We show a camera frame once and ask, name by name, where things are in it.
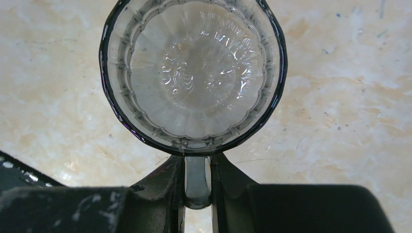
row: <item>dark rim edge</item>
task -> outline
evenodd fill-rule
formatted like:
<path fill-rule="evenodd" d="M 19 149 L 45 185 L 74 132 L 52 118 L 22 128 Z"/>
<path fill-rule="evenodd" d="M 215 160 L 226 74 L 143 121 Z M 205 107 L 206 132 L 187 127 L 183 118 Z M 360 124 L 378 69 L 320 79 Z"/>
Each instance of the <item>dark rim edge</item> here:
<path fill-rule="evenodd" d="M 107 48 L 109 44 L 110 35 L 113 31 L 116 19 L 119 16 L 120 12 L 123 10 L 123 8 L 129 2 L 130 0 L 119 0 L 116 3 L 116 6 L 111 11 L 111 13 L 109 14 L 104 24 L 102 39 L 101 39 L 100 48 L 99 48 L 99 64 L 100 64 L 100 74 L 102 78 L 102 86 L 103 86 L 104 94 L 106 95 L 106 98 L 109 101 L 110 106 L 112 107 L 113 112 L 115 113 L 117 119 L 131 133 L 133 133 L 133 135 L 135 135 L 140 141 L 142 141 L 146 145 L 156 148 L 158 150 L 162 150 L 169 154 L 179 155 L 179 156 L 205 156 L 209 154 L 217 154 L 217 153 L 232 149 L 242 144 L 244 141 L 246 141 L 248 138 L 254 135 L 257 131 L 259 131 L 266 124 L 266 122 L 269 120 L 270 116 L 272 115 L 272 112 L 275 110 L 276 106 L 279 104 L 279 101 L 282 97 L 282 93 L 283 93 L 283 89 L 284 89 L 285 81 L 286 81 L 287 70 L 288 70 L 288 58 L 287 58 L 287 52 L 286 52 L 285 36 L 283 34 L 282 29 L 280 28 L 279 22 L 277 21 L 276 17 L 273 15 L 266 0 L 257 0 L 256 2 L 261 7 L 264 14 L 266 14 L 268 19 L 270 20 L 273 31 L 276 36 L 277 43 L 278 43 L 280 66 L 279 66 L 279 79 L 277 82 L 276 90 L 270 102 L 269 108 L 266 109 L 266 111 L 263 113 L 260 119 L 248 131 L 246 131 L 245 133 L 243 133 L 236 139 L 228 142 L 227 144 L 216 147 L 216 149 L 213 152 L 195 152 L 193 150 L 181 151 L 177 148 L 163 145 L 162 143 L 159 143 L 151 139 L 149 136 L 147 136 L 142 131 L 140 131 L 136 126 L 134 126 L 131 123 L 131 121 L 127 118 L 126 114 L 122 111 L 122 109 L 120 109 L 113 95 L 113 89 L 110 85 L 110 81 L 108 77 Z"/>

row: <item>glass bottom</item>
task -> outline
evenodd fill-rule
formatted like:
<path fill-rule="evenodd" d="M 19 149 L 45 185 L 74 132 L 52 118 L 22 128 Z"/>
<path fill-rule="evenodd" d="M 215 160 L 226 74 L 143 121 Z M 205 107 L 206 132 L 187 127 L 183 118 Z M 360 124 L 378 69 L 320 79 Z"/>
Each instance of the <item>glass bottom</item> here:
<path fill-rule="evenodd" d="M 194 1 L 154 16 L 137 37 L 131 88 L 167 133 L 202 138 L 239 123 L 259 98 L 259 40 L 235 14 Z"/>

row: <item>black holder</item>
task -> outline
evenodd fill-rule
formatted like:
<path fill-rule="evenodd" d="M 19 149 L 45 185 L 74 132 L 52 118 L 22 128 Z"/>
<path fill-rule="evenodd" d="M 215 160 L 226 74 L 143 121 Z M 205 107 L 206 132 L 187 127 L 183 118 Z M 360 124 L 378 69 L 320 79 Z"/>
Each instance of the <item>black holder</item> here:
<path fill-rule="evenodd" d="M 183 233 L 185 161 L 171 156 L 131 187 L 66 187 L 0 151 L 0 232 Z M 211 156 L 214 233 L 392 233 L 355 185 L 258 184 Z"/>

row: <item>stone floor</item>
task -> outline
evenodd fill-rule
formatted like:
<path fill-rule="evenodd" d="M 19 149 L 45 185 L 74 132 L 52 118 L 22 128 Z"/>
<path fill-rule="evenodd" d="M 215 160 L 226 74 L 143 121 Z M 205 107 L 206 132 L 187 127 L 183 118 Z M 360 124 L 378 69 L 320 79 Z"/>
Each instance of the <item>stone floor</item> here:
<path fill-rule="evenodd" d="M 71 186 L 130 185 L 167 154 L 103 94 L 98 47 L 114 0 L 0 0 L 0 150 Z M 228 158 L 260 183 L 369 188 L 412 229 L 412 2 L 269 0 L 289 72 L 265 127 Z M 210 209 L 187 213 L 210 233 Z"/>

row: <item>glass handle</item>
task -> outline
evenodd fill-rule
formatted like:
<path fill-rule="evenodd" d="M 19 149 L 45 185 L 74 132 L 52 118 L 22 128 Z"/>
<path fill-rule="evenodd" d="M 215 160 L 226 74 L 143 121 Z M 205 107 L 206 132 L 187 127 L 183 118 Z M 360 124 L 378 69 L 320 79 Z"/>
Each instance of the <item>glass handle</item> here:
<path fill-rule="evenodd" d="M 185 157 L 185 205 L 200 210 L 211 205 L 209 157 Z"/>

